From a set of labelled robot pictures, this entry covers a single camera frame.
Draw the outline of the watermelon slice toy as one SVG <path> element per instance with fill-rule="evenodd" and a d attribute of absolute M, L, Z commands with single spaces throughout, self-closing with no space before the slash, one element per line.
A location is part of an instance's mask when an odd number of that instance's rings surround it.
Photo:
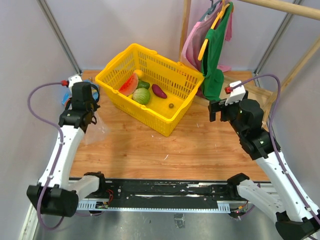
<path fill-rule="evenodd" d="M 134 72 L 118 91 L 125 96 L 129 96 L 136 90 L 138 83 L 138 75 Z"/>

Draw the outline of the yellow plastic basket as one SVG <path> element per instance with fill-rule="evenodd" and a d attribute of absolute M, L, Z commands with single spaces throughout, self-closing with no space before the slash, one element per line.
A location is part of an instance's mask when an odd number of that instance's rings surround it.
<path fill-rule="evenodd" d="M 158 85 L 167 98 L 151 93 L 149 103 L 142 105 L 121 94 L 120 87 L 134 70 L 142 70 L 143 80 Z M 132 43 L 115 56 L 95 77 L 96 83 L 104 89 L 117 108 L 166 137 L 191 106 L 203 80 L 201 72 L 137 43 Z M 174 107 L 169 108 L 169 104 L 174 104 Z"/>

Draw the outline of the grey clothes hanger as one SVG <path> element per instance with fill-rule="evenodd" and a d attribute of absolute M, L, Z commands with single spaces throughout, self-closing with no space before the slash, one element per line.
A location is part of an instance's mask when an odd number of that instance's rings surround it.
<path fill-rule="evenodd" d="M 222 0 L 210 0 L 210 2 L 211 5 L 199 19 L 200 22 L 203 22 L 207 17 L 209 17 L 215 11 L 217 5 L 222 2 Z"/>

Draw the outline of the green cabbage toy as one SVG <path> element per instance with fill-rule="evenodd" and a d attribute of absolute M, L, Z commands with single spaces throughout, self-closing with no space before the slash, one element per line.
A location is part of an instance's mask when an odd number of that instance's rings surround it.
<path fill-rule="evenodd" d="M 141 105 L 147 105 L 150 102 L 151 94 L 146 88 L 137 88 L 132 94 L 132 99 Z"/>

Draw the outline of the yellow lemon toy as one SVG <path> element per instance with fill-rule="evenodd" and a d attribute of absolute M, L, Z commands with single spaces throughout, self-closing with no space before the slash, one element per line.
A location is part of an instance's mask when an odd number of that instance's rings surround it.
<path fill-rule="evenodd" d="M 137 75 L 139 80 L 142 80 L 145 77 L 145 73 L 140 69 L 136 69 L 133 72 Z"/>

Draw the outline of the blue cloth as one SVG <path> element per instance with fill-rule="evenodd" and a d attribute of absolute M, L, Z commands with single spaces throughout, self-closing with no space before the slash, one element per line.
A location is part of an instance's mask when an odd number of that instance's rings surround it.
<path fill-rule="evenodd" d="M 61 85 L 64 86 L 64 87 L 68 87 L 69 85 L 69 82 L 68 80 L 62 80 L 61 82 Z M 71 103 L 71 97 L 72 97 L 72 91 L 69 89 L 67 91 L 67 93 L 64 95 L 63 99 L 62 99 L 62 104 L 66 107 L 68 103 Z"/>

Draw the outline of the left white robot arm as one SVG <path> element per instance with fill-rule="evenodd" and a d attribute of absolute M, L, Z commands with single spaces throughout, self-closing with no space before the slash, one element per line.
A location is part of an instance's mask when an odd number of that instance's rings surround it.
<path fill-rule="evenodd" d="M 88 126 L 97 124 L 95 112 L 100 107 L 94 98 L 90 82 L 71 83 L 63 80 L 61 86 L 71 88 L 71 99 L 59 117 L 59 122 L 50 122 L 39 115 L 35 117 L 57 129 L 56 143 L 47 168 L 36 185 L 29 185 L 27 197 L 37 216 L 52 215 L 72 217 L 78 203 L 89 195 L 101 198 L 107 193 L 105 176 L 101 172 L 87 172 L 80 180 L 70 184 L 69 175 L 77 149 Z"/>

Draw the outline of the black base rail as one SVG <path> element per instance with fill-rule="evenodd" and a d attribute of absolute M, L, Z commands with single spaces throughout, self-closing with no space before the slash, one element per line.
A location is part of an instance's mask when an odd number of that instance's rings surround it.
<path fill-rule="evenodd" d="M 78 204 L 84 211 L 229 213 L 246 200 L 225 181 L 107 179 L 106 192 Z"/>

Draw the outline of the pink shirt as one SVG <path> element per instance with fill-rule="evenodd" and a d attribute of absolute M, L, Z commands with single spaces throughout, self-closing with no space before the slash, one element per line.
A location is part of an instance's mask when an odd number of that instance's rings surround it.
<path fill-rule="evenodd" d="M 180 54 L 180 62 L 185 66 L 198 70 L 199 72 L 202 71 L 202 61 L 198 60 L 198 55 L 200 53 L 205 37 L 212 24 L 214 23 L 214 20 L 217 18 L 218 13 L 221 11 L 221 8 L 222 3 L 219 3 L 210 16 L 206 17 L 204 21 L 198 21 L 193 26 Z M 232 18 L 233 12 L 231 12 L 230 17 L 227 20 L 226 29 L 224 30 L 224 39 L 222 40 L 222 46 L 225 42 L 230 42 L 230 40 L 232 39 Z M 217 69 L 222 70 L 222 72 L 227 72 L 231 70 L 231 66 L 218 64 Z"/>

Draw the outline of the wooden clothes rack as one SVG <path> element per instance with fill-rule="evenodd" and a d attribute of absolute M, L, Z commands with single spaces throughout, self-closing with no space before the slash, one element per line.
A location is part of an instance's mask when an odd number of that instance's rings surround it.
<path fill-rule="evenodd" d="M 320 10 L 317 8 L 302 6 L 297 3 L 284 2 L 282 0 L 246 0 L 248 4 L 269 8 L 276 11 L 281 11 L 289 15 L 297 15 L 313 20 L 320 19 Z M 183 45 L 187 39 L 188 24 L 191 11 L 191 1 L 185 0 L 183 2 L 183 15 L 182 15 L 182 30 L 180 36 L 179 52 L 182 51 Z M 304 55 L 295 64 L 292 70 L 285 77 L 284 82 L 281 84 L 281 91 L 284 91 L 290 82 L 302 71 L 305 65 L 312 59 L 316 52 L 320 49 L 320 39 L 317 38 L 315 42 L 309 47 Z M 247 87 L 249 93 L 263 104 L 264 117 L 267 118 L 270 113 L 272 104 L 276 100 L 276 93 L 254 86 L 252 83 Z"/>

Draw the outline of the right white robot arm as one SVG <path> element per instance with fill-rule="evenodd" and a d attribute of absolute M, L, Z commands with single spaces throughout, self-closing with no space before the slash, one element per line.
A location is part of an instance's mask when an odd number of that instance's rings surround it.
<path fill-rule="evenodd" d="M 284 240 L 303 240 L 319 231 L 320 208 L 304 190 L 303 196 L 296 192 L 298 186 L 290 174 L 279 145 L 272 145 L 270 133 L 262 127 L 263 110 L 253 99 L 243 99 L 227 104 L 225 99 L 210 101 L 209 119 L 215 121 L 219 112 L 222 122 L 229 122 L 239 137 L 244 151 L 249 154 L 268 176 L 278 194 L 274 198 L 258 187 L 250 178 L 239 173 L 227 180 L 226 193 L 232 200 L 246 199 L 266 214 Z"/>

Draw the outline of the purple eggplant toy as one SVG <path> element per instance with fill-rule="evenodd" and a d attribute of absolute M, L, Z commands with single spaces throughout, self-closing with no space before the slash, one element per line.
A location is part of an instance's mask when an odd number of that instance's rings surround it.
<path fill-rule="evenodd" d="M 157 84 L 153 84 L 151 86 L 153 93 L 162 99 L 166 99 L 168 96 L 167 94 L 157 85 Z"/>

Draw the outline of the clear zip top bag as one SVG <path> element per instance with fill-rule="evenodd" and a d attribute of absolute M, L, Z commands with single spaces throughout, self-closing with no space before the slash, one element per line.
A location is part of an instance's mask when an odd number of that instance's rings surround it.
<path fill-rule="evenodd" d="M 86 133 L 84 134 L 83 139 L 81 141 L 81 143 L 84 145 L 90 145 L 103 141 L 106 139 L 110 132 L 110 129 L 98 113 L 95 114 L 95 117 L 97 123 L 91 123 L 88 125 Z"/>

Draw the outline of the green shirt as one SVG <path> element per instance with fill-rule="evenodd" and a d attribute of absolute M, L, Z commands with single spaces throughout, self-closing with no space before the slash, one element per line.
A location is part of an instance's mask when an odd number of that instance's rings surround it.
<path fill-rule="evenodd" d="M 204 97 L 209 101 L 218 101 L 224 83 L 224 74 L 218 69 L 218 63 L 222 52 L 222 40 L 225 37 L 227 21 L 234 8 L 234 4 L 229 2 L 225 5 L 221 17 L 213 28 L 210 28 L 204 39 L 206 44 L 201 59 L 201 71 L 204 81 L 201 85 L 201 91 Z"/>

